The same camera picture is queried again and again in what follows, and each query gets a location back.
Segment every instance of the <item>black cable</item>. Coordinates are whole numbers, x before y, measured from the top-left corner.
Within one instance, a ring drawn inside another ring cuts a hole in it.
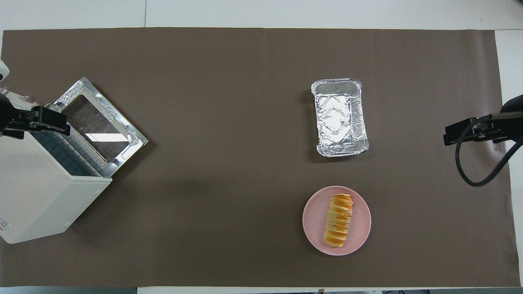
[[[460,163],[460,159],[459,159],[459,151],[461,149],[461,143],[463,143],[463,139],[465,139],[465,136],[472,129],[472,127],[474,127],[478,123],[486,122],[486,121],[490,120],[491,118],[492,118],[492,115],[486,115],[484,117],[474,119],[463,130],[463,132],[459,136],[458,142],[456,144],[456,152],[454,154],[454,156],[456,158],[456,167],[458,168],[458,172],[461,175],[461,177],[463,178],[463,180],[465,180],[465,182],[467,184],[471,185],[472,187],[481,187],[481,186],[488,184],[490,181],[492,181],[492,179],[501,171],[503,166],[505,166],[505,164],[507,164],[508,160],[512,157],[512,155],[514,153],[516,153],[516,151],[523,145],[523,138],[521,138],[518,141],[516,141],[516,144],[514,146],[512,146],[512,148],[510,148],[510,150],[508,150],[508,152],[503,156],[503,158],[499,161],[499,163],[496,165],[496,167],[491,171],[491,173],[486,178],[484,178],[483,180],[481,180],[479,182],[471,181],[465,175],[465,172],[461,168],[461,163]]]

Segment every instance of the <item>pink plate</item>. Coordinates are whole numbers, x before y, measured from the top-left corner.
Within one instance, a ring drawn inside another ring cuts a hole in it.
[[[350,194],[353,198],[353,216],[350,218],[349,235],[342,247],[332,247],[323,239],[327,221],[328,204],[336,194]],[[314,193],[303,209],[303,230],[307,239],[319,251],[328,255],[346,255],[359,249],[370,233],[370,211],[365,200],[355,191],[342,187],[325,187]]]

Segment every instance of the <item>bread slice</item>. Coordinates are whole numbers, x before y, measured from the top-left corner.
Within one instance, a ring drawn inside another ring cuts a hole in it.
[[[341,247],[347,240],[353,204],[353,199],[348,194],[337,194],[331,198],[323,234],[323,239],[330,245]]]

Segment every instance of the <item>brown table mat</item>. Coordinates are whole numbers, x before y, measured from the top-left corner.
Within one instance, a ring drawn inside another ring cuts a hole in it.
[[[442,141],[501,107],[493,31],[6,31],[2,59],[40,104],[86,76],[150,143],[65,233],[1,241],[1,286],[519,286],[508,169],[470,187]],[[370,150],[328,159],[310,85],[339,77],[363,84]],[[494,147],[465,144],[473,179]],[[329,185],[371,210],[347,256],[303,233]]]

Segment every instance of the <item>aluminum foil container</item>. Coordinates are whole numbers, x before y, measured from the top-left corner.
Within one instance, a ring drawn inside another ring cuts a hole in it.
[[[351,78],[316,81],[318,152],[325,157],[355,155],[369,150],[363,122],[361,82]]]

